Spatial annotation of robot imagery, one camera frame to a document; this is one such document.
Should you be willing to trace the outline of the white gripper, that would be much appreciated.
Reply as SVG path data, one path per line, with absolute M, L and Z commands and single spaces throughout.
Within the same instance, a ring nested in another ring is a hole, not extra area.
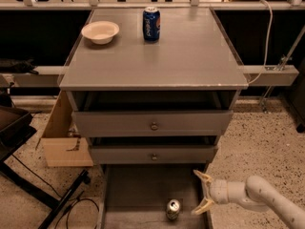
M 203 198 L 201 202 L 192 209 L 192 214 L 199 216 L 206 213 L 211 207 L 216 204 L 228 204 L 237 202 L 239 198 L 238 183 L 227 181 L 225 179 L 213 180 L 211 176 L 202 173 L 199 170 L 194 170 L 193 173 L 201 180 L 201 182 L 208 187 L 210 184 L 209 192 L 210 198 Z

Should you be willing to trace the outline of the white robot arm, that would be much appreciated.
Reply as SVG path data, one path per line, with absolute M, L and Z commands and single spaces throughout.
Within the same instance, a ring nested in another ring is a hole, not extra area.
M 207 212 L 214 204 L 234 203 L 256 212 L 271 209 L 290 229 L 305 229 L 305 211 L 277 192 L 263 177 L 250 176 L 240 182 L 213 179 L 198 170 L 193 173 L 203 187 L 203 199 L 192 210 L 193 215 Z

